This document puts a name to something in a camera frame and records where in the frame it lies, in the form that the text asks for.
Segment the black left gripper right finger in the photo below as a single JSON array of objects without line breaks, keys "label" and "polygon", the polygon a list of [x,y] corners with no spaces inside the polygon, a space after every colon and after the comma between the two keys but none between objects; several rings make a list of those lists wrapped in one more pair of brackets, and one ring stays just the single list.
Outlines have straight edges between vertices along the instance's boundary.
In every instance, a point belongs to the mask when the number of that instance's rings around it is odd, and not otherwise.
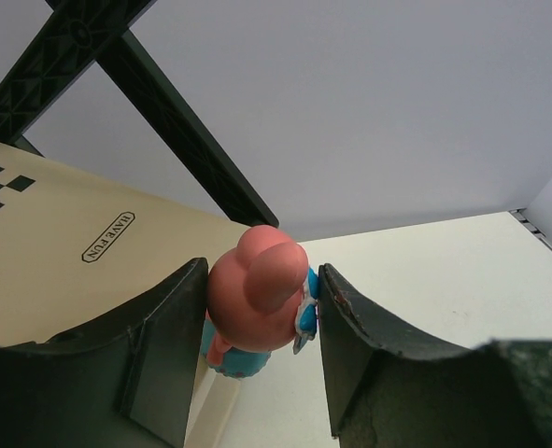
[{"label": "black left gripper right finger", "polygon": [[319,269],[331,433],[343,447],[552,447],[552,340],[469,349]]}]

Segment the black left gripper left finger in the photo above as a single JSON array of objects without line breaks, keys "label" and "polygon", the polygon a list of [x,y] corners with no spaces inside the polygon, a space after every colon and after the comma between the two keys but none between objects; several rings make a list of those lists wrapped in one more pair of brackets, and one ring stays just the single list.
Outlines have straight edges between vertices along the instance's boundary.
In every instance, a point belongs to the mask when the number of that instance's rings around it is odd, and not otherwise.
[{"label": "black left gripper left finger", "polygon": [[45,343],[0,347],[0,447],[180,447],[208,264]]}]

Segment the pink figure blue sunglasses toy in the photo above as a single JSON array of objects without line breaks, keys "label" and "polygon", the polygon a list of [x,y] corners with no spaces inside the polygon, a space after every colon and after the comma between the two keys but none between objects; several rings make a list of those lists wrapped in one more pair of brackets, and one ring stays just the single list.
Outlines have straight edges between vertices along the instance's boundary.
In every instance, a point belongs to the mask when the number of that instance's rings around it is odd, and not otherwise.
[{"label": "pink figure blue sunglasses toy", "polygon": [[288,344],[298,354],[317,335],[318,294],[302,246],[275,227],[248,228],[209,271],[201,342],[208,367],[248,378]]}]

